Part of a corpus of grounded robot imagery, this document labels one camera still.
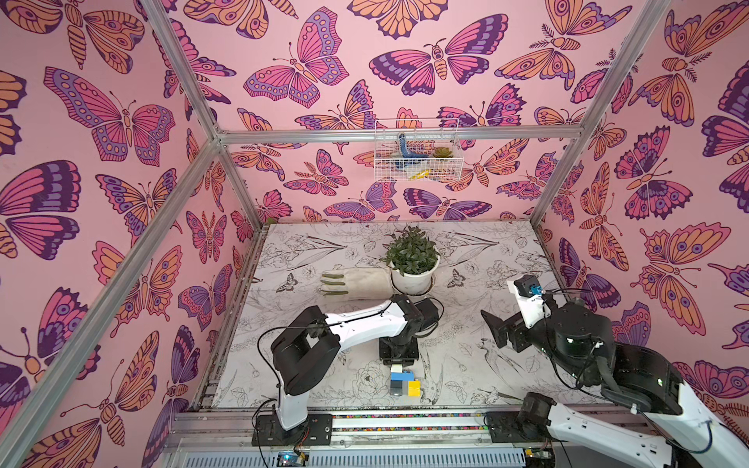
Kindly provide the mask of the blue lego brick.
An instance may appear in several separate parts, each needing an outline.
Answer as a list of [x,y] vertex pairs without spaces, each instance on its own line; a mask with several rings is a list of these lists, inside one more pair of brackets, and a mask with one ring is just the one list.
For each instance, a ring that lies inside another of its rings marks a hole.
[[409,395],[411,383],[415,381],[412,372],[392,372],[389,380],[389,393],[392,396]]

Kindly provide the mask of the yellow lego brick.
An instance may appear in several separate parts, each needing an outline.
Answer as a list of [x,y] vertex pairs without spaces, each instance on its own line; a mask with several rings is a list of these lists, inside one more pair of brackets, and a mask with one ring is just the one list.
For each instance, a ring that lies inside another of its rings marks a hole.
[[407,395],[410,398],[421,397],[421,383],[418,380],[407,381]]

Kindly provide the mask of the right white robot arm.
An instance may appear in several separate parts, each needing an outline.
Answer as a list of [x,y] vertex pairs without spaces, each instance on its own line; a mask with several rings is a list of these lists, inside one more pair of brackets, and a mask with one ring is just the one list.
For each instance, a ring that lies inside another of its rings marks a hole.
[[494,441],[568,442],[631,467],[747,466],[747,442],[708,409],[674,364],[647,347],[616,342],[610,319],[578,301],[558,306],[551,296],[538,296],[532,305],[530,320],[483,312],[497,346],[536,347],[553,370],[573,377],[573,389],[597,388],[657,432],[627,430],[529,392],[518,413],[486,414]]

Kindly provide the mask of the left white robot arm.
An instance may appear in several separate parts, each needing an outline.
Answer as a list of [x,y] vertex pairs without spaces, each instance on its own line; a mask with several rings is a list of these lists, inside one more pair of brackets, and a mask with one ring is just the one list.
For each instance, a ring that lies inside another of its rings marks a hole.
[[419,340],[436,330],[443,313],[439,300],[414,302],[405,294],[343,314],[326,314],[317,305],[304,309],[270,345],[280,428],[294,432],[306,425],[309,394],[339,353],[376,341],[386,366],[411,366],[419,360]]

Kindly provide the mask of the potted green plant white pot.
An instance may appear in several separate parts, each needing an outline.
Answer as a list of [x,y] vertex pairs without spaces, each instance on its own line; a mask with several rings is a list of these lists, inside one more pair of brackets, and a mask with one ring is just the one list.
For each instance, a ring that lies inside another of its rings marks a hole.
[[393,287],[408,296],[429,292],[440,261],[435,242],[417,225],[406,225],[387,245],[383,258]]

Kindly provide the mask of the beige gardening glove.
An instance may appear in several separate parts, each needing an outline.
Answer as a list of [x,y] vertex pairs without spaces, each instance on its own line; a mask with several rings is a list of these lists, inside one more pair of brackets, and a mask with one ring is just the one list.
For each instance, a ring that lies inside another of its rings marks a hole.
[[343,300],[388,300],[393,296],[393,287],[387,270],[353,267],[324,271],[320,293]]

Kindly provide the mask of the blue toy in basket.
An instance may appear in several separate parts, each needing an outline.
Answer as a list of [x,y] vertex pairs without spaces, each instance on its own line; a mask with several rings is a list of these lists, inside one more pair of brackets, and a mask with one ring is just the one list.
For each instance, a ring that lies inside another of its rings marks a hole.
[[396,163],[397,169],[415,170],[417,168],[426,169],[428,167],[427,160],[430,157],[429,153],[420,147],[413,148],[413,146],[409,146],[409,141],[404,134],[398,136],[398,145],[400,158]]

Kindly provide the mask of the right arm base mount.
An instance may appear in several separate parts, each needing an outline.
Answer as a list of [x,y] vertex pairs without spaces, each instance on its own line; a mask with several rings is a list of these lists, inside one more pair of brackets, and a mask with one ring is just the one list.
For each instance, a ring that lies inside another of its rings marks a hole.
[[550,432],[551,411],[559,404],[538,392],[525,395],[518,411],[487,411],[483,425],[498,443],[541,443],[555,441]]

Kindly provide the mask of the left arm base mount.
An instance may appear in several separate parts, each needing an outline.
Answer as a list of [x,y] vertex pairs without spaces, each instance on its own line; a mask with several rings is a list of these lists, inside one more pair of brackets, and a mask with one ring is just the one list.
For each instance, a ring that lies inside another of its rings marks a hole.
[[259,415],[255,420],[253,447],[329,446],[333,435],[333,416],[310,415],[294,429],[284,429],[276,415]]

